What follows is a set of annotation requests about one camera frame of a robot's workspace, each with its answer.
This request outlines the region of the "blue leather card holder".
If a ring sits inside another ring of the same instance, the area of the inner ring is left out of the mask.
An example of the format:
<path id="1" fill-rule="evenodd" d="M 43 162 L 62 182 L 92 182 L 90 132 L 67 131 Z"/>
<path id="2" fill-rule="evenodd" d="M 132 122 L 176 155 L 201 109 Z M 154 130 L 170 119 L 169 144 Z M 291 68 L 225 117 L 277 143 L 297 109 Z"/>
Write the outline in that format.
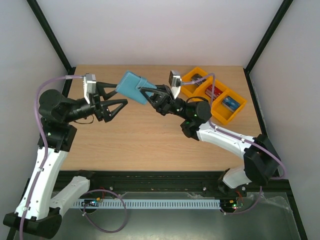
<path id="1" fill-rule="evenodd" d="M 131 71 L 126 71 L 115 91 L 142 105 L 147 104 L 147 99 L 140 92 L 142 88 L 156 89 L 157 87 L 146 78 L 138 76 Z"/>

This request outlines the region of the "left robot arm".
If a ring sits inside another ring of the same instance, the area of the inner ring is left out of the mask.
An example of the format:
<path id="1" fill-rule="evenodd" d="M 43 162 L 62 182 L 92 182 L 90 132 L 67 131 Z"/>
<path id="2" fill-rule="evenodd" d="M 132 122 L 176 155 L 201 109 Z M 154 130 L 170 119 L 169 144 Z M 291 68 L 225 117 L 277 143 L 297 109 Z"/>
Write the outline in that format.
<path id="1" fill-rule="evenodd" d="M 77 133 L 71 123 L 89 116 L 109 122 L 128 103 L 126 99 L 111 99 L 116 91 L 106 92 L 106 88 L 115 89 L 116 84 L 97 82 L 80 99 L 65 97 L 56 89 L 41 94 L 35 105 L 40 125 L 35 167 L 20 204 L 14 212 L 5 215 L 4 225 L 20 234 L 52 239 L 74 202 L 97 186 L 94 172 L 80 170 L 66 187 L 52 196 Z"/>

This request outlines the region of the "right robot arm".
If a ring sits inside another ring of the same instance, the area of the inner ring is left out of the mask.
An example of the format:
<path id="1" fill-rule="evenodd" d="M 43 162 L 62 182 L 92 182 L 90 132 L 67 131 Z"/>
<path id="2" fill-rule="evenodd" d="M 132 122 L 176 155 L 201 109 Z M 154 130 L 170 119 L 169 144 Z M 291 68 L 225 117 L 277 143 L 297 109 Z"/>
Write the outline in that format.
<path id="1" fill-rule="evenodd" d="M 139 91 L 157 113 L 172 114 L 184 121 L 180 125 L 187 138 L 216 145 L 243 160 L 241 166 L 228 168 L 218 183 L 218 191 L 229 196 L 239 186 L 254 183 L 266 186 L 278 166 L 278 154 L 268 137 L 242 135 L 211 121 L 211 107 L 203 97 L 190 97 L 183 100 L 174 97 L 167 85 L 156 88 L 139 87 Z"/>

